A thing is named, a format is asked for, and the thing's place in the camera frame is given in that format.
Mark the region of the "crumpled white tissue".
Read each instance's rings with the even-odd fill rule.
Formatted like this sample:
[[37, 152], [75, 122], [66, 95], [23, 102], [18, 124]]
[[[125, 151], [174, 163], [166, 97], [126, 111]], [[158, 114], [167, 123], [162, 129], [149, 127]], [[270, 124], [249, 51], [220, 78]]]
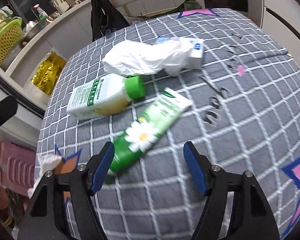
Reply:
[[36, 187], [38, 186], [41, 178], [47, 171], [53, 171], [62, 161], [62, 156], [59, 154], [50, 154], [46, 156], [38, 156], [38, 162], [39, 162], [39, 178], [37, 178], [34, 181], [34, 185], [32, 188], [29, 188], [27, 190], [28, 198], [31, 199], [33, 196]]

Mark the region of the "gold foil bag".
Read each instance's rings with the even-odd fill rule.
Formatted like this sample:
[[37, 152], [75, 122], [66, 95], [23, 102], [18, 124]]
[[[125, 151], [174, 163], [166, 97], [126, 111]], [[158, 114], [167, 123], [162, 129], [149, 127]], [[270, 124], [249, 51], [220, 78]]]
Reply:
[[45, 59], [31, 79], [31, 82], [43, 93], [51, 96], [53, 89], [67, 61], [55, 51], [47, 53]]

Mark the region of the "white blue carton box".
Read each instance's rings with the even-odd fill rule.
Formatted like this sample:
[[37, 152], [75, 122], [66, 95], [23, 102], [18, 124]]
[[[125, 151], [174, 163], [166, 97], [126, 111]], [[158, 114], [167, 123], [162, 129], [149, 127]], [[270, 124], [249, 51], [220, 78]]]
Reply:
[[186, 69], [200, 69], [204, 59], [204, 40], [202, 38], [189, 37], [158, 37], [154, 44], [161, 44], [173, 40], [177, 43], [191, 44], [191, 49], [187, 54]]

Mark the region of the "black hanging bag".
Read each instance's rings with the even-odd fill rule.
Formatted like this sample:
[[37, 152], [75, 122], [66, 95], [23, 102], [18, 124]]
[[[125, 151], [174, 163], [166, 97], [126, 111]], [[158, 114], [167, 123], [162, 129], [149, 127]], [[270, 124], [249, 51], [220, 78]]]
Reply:
[[128, 21], [109, 0], [91, 0], [93, 41], [128, 26]]

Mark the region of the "white bottle green cap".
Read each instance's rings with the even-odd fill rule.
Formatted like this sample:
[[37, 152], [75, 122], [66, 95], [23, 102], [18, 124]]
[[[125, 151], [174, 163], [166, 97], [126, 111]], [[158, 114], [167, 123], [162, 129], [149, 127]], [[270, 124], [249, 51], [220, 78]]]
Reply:
[[119, 114], [133, 100], [144, 96], [141, 77], [108, 74], [74, 88], [66, 112], [78, 120]]

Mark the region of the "white refrigerator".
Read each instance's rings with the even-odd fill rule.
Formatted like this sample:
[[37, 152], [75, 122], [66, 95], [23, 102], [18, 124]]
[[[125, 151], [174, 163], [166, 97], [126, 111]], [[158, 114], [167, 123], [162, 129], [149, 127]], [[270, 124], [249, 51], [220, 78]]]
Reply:
[[300, 67], [300, 5], [296, 0], [264, 0], [262, 29], [292, 55]]

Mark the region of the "white plastic bag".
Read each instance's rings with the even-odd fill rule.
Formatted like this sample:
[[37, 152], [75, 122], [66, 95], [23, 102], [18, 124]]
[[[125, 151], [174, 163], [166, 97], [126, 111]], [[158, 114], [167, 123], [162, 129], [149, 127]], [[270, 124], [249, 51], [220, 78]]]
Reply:
[[177, 76], [187, 65], [191, 44], [173, 40], [146, 44], [124, 40], [106, 53], [102, 62], [106, 72], [121, 76], [154, 75], [165, 71]]

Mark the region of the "spray cleaner bottle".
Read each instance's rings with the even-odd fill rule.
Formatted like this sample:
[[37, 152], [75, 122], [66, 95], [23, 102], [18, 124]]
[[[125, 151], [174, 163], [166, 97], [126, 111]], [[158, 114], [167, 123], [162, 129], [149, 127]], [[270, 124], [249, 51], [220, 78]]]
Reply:
[[48, 14], [40, 7], [39, 4], [36, 4], [32, 7], [33, 11], [36, 11], [38, 14], [38, 19], [43, 20], [48, 18]]

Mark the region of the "green hand cream tube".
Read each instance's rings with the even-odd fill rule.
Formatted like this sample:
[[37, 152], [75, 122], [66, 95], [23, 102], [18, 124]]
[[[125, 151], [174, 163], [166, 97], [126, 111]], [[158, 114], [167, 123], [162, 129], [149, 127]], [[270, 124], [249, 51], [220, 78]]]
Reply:
[[157, 143], [191, 101], [170, 88], [165, 90], [114, 140], [115, 154], [108, 174], [128, 169]]

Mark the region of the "green yellow colander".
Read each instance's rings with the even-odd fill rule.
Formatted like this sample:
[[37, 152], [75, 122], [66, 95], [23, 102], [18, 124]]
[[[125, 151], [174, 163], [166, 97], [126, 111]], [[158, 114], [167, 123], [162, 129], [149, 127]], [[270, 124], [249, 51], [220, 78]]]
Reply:
[[12, 47], [22, 38], [23, 30], [19, 18], [8, 18], [0, 23], [0, 65], [2, 65]]

